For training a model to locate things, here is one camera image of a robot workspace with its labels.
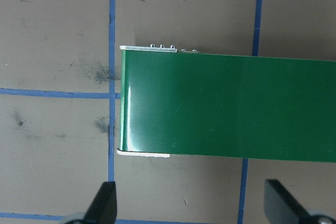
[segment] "blue grid line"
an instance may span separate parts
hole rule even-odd
[[[30,219],[30,220],[51,220],[58,221],[64,216],[57,215],[32,215],[32,214],[14,214],[10,212],[0,212],[0,218],[13,218],[13,219]],[[193,223],[193,222],[168,222],[168,221],[147,221],[147,220],[121,220],[117,219],[115,224],[206,224],[206,223]]]
[[[243,163],[241,165],[242,176],[240,178],[240,194],[239,194],[238,220],[237,220],[238,224],[243,224],[244,221],[247,170],[248,170],[248,158],[243,158]]]
[[[84,98],[84,99],[108,99],[110,93],[85,93],[85,92],[62,92],[26,89],[0,88],[0,94],[25,95],[29,97],[52,97],[52,98]]]
[[[30,214],[14,214],[11,212],[0,212],[0,218],[30,219],[30,220],[55,220],[58,221],[63,216],[51,215],[30,215]]]
[[[256,0],[252,56],[258,56],[259,52],[259,36],[260,36],[262,6],[263,6],[263,0]]]
[[[258,56],[258,52],[259,52],[259,38],[260,38],[260,24],[261,24],[262,8],[263,8],[263,0],[256,0],[252,56]],[[241,171],[242,171],[242,176],[240,178],[240,193],[239,193],[237,224],[243,224],[244,222],[244,207],[245,207],[245,192],[246,192],[246,184],[247,184],[248,158],[243,158],[243,163],[241,165]]]
[[[108,181],[114,181],[114,113],[115,113],[115,82],[114,82],[114,42],[115,42],[115,11],[116,0],[110,0],[109,10],[109,92],[113,96],[109,96],[109,157],[108,157]]]

